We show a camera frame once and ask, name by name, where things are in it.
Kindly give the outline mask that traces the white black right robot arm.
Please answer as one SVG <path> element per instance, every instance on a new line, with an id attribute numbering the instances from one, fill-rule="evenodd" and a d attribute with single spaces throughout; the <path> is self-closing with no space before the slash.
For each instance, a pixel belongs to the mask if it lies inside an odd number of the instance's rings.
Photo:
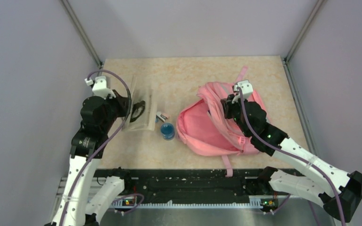
<path id="1" fill-rule="evenodd" d="M 305 150 L 286 132 L 270 124 L 267 113 L 254 101 L 234 94 L 221 100 L 226 119 L 236 122 L 242 134 L 258 151 L 284 161 L 304 175 L 299 178 L 267 167 L 257 181 L 263 194 L 273 190 L 298 195 L 314 202 L 343 225 L 352 221 L 362 200 L 362 173 L 338 169 Z"/>

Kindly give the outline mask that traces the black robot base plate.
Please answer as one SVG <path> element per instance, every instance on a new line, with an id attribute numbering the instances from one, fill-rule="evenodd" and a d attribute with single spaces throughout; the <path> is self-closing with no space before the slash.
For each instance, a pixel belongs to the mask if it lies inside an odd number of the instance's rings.
<path id="1" fill-rule="evenodd" d="M 232 204 L 249 203 L 256 196 L 276 198 L 275 192 L 259 180 L 262 169 L 235 169 L 232 177 L 223 169 L 99 169 L 94 176 L 125 179 L 122 195 L 139 193 L 143 204 Z"/>

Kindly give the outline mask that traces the blue paperback book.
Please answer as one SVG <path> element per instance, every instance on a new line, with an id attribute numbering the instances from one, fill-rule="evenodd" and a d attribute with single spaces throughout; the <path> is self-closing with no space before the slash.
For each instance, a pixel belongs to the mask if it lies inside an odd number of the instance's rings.
<path id="1" fill-rule="evenodd" d="M 132 110 L 122 130 L 124 132 L 155 129 L 157 101 L 155 91 L 149 83 L 139 82 L 132 77 L 130 92 Z"/>

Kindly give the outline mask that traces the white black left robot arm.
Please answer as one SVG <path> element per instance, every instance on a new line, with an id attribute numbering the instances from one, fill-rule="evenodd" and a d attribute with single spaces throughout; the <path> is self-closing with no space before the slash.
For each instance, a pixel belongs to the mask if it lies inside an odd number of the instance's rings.
<path id="1" fill-rule="evenodd" d="M 122 118 L 123 126 L 132 110 L 131 94 L 126 97 L 115 90 L 103 97 L 92 96 L 84 100 L 80 111 L 80 128 L 71 141 L 67 181 L 50 226 L 98 226 L 111 202 L 119 194 L 132 190 L 132 181 L 126 171 L 116 169 L 100 190 L 88 199 L 94 174 L 109 141 L 121 130 L 118 127 L 109 136 L 114 122 Z"/>

